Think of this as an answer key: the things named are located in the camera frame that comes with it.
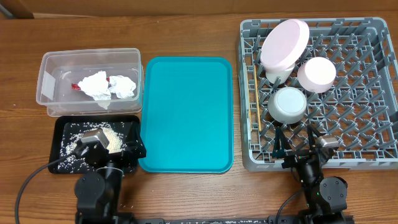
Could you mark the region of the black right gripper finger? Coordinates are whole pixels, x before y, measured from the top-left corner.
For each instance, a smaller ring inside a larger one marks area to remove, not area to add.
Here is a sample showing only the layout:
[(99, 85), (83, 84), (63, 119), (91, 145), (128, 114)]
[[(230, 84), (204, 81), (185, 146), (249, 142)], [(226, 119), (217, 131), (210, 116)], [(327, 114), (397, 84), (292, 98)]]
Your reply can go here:
[(275, 129), (273, 156), (288, 156), (292, 148), (280, 127)]
[(308, 144), (309, 146), (315, 145), (315, 137), (319, 138), (323, 134), (319, 132), (319, 130), (314, 127), (312, 124), (307, 125), (307, 135), (308, 135)]

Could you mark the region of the grey bowl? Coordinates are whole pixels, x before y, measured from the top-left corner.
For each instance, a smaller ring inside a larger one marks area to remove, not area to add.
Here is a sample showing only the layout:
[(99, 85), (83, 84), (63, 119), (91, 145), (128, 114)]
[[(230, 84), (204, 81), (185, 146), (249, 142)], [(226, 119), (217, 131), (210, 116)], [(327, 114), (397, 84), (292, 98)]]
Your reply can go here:
[(297, 88), (284, 87), (269, 98), (267, 109), (271, 117), (282, 124), (299, 122), (307, 108), (307, 97)]

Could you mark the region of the teal plastic tray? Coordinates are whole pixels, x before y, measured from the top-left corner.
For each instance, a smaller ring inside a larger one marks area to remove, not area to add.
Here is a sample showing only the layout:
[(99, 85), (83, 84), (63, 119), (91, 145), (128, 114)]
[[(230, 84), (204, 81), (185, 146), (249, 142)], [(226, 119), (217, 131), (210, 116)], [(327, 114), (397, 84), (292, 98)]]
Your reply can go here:
[(233, 69), (221, 57), (156, 57), (146, 67), (139, 164), (153, 173), (224, 173), (234, 162)]

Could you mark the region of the small pink plate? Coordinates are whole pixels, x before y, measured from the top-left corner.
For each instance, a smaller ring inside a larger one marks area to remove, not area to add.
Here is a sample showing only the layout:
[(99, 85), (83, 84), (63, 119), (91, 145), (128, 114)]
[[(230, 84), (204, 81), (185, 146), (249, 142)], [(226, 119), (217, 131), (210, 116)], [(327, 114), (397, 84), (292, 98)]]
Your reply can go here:
[(334, 64), (324, 57), (314, 57), (305, 62), (297, 72), (300, 85), (307, 91), (324, 93), (328, 91), (336, 77)]

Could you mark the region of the white cup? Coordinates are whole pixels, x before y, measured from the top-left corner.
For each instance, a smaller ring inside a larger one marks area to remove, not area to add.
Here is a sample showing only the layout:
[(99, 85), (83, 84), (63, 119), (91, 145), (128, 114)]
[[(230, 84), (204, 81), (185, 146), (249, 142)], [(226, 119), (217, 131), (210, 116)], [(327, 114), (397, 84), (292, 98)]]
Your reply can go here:
[(279, 78), (280, 79), (280, 84), (284, 83), (292, 71), (294, 70), (295, 64), (293, 63), (290, 67), (286, 68), (285, 70), (281, 72), (268, 72), (266, 71), (266, 78), (268, 81), (272, 84), (276, 82), (276, 80)]

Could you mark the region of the white tissue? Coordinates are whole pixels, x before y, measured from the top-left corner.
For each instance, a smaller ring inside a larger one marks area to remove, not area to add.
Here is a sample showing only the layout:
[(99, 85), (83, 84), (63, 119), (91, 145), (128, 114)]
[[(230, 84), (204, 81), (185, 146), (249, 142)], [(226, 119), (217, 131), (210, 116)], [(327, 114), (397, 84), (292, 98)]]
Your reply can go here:
[(131, 74), (122, 74), (100, 70), (77, 82), (81, 90), (74, 93), (85, 95), (88, 100), (94, 101), (102, 110), (139, 111), (142, 108), (141, 94), (139, 93), (139, 76), (133, 70)]

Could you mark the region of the large white plate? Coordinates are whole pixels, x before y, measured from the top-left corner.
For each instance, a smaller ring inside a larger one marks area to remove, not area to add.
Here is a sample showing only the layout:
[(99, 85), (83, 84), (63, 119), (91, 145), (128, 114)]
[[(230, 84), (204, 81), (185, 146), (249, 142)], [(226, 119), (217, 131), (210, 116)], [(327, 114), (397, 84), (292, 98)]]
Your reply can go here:
[(267, 72), (281, 72), (303, 54), (309, 40), (306, 22), (288, 19), (277, 25), (262, 45), (260, 61)]

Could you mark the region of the white rice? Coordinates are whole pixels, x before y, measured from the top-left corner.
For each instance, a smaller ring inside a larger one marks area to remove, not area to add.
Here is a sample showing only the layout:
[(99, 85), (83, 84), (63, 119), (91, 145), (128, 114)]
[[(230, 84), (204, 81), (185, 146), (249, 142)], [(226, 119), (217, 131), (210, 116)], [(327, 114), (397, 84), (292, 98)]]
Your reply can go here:
[[(60, 143), (60, 157), (72, 153), (77, 146), (77, 142), (85, 132), (99, 128), (103, 130), (109, 141), (109, 145), (107, 146), (109, 153), (121, 152), (126, 148), (124, 141), (130, 127), (131, 123), (127, 122), (67, 123), (64, 126), (62, 141)], [(84, 159), (77, 159), (75, 156), (71, 156), (65, 161), (60, 162), (56, 169), (60, 174), (77, 174), (92, 170), (93, 168)]]

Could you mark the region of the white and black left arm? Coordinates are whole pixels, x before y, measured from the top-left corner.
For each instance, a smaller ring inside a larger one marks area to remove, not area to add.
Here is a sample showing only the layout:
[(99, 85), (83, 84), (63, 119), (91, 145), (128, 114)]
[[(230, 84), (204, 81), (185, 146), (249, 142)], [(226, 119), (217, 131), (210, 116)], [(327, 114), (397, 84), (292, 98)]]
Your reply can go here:
[(125, 150), (110, 153), (109, 140), (99, 128), (87, 131), (79, 140), (74, 154), (94, 167), (75, 184), (76, 223), (164, 223), (163, 219), (136, 219), (132, 213), (120, 212), (118, 202), (125, 173), (134, 172), (138, 160), (146, 157), (140, 137), (140, 124), (133, 121), (125, 139)]

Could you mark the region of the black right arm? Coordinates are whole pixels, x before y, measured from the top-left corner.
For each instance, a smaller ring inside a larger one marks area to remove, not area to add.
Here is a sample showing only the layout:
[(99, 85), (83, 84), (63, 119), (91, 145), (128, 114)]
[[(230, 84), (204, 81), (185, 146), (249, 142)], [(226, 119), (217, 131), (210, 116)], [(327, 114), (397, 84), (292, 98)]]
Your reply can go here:
[(341, 177), (326, 178), (322, 170), (339, 148), (339, 141), (311, 124), (307, 125), (307, 135), (309, 148), (292, 150), (281, 128), (275, 129), (272, 157), (283, 159), (282, 167), (297, 173), (302, 188), (280, 206), (275, 222), (280, 222), (283, 208), (303, 193), (307, 209), (300, 211), (292, 223), (353, 223), (353, 218), (343, 213), (347, 209), (347, 182)]

